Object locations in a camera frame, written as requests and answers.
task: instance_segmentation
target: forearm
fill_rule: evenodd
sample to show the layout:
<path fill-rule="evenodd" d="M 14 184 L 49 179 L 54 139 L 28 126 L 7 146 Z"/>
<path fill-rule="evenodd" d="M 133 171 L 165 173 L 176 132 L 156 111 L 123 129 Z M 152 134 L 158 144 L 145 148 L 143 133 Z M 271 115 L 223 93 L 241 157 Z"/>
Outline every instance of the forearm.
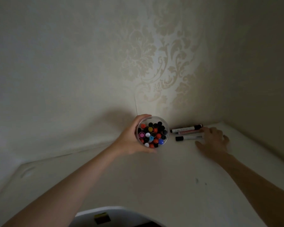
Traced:
<path fill-rule="evenodd" d="M 16 214 L 6 226 L 68 226 L 102 172 L 118 156 L 108 147 Z"/>
<path fill-rule="evenodd" d="M 284 191 L 224 153 L 214 159 L 235 181 L 268 227 L 284 226 Z"/>

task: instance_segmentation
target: clear plastic cup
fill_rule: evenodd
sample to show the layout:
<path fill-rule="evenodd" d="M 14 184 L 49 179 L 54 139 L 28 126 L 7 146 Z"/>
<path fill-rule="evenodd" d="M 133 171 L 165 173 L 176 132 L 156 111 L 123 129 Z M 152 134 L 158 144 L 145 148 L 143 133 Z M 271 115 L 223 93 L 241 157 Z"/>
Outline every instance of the clear plastic cup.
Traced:
<path fill-rule="evenodd" d="M 149 133 L 152 137 L 154 137 L 155 135 L 154 140 L 150 140 L 151 138 L 149 138 L 149 134 L 147 133 Z M 158 144 L 158 147 L 164 145 L 168 139 L 168 135 L 169 135 L 169 127 L 167 122 L 163 118 L 160 118 L 158 116 L 150 116 L 144 118 L 143 120 L 140 121 L 140 123 L 136 127 L 136 138 L 138 142 L 140 142 L 142 145 L 148 143 L 149 147 L 152 147 L 152 145 L 156 147 L 157 146 L 156 144 Z"/>

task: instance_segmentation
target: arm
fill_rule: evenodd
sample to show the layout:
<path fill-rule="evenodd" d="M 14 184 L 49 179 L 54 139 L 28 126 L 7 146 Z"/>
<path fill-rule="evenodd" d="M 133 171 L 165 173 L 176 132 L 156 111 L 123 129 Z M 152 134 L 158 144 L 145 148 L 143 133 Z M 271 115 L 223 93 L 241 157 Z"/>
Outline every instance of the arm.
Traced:
<path fill-rule="evenodd" d="M 69 226 L 91 188 L 118 156 L 140 151 L 155 152 L 139 144 L 134 134 L 138 123 L 148 116 L 137 116 L 112 145 L 26 206 L 3 227 Z"/>
<path fill-rule="evenodd" d="M 205 144 L 198 149 L 218 163 L 235 181 L 268 227 L 284 226 L 284 190 L 281 190 L 227 153 L 227 136 L 215 127 L 203 129 Z"/>

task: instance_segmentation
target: person's left hand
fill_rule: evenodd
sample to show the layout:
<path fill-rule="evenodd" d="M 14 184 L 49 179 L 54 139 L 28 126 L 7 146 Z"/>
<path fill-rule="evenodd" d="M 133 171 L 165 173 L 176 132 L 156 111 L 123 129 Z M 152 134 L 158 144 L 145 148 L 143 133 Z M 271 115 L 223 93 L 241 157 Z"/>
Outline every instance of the person's left hand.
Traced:
<path fill-rule="evenodd" d="M 147 153 L 156 153 L 154 148 L 149 148 L 142 145 L 135 136 L 136 126 L 139 122 L 147 118 L 151 115 L 149 114 L 142 114 L 136 116 L 132 124 L 125 128 L 125 130 L 120 134 L 120 136 L 114 141 L 111 147 L 114 151 L 117 151 L 119 154 L 133 154 L 136 152 L 147 152 Z"/>

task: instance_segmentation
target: transparent container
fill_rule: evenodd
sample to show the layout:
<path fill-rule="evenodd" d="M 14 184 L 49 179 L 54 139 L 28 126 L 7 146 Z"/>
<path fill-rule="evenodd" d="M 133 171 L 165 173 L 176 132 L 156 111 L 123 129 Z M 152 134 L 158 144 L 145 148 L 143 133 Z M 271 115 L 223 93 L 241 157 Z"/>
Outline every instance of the transparent container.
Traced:
<path fill-rule="evenodd" d="M 158 148 L 164 145 L 168 139 L 168 135 L 169 127 L 167 122 L 158 116 L 144 118 L 136 127 L 137 140 L 147 147 Z"/>

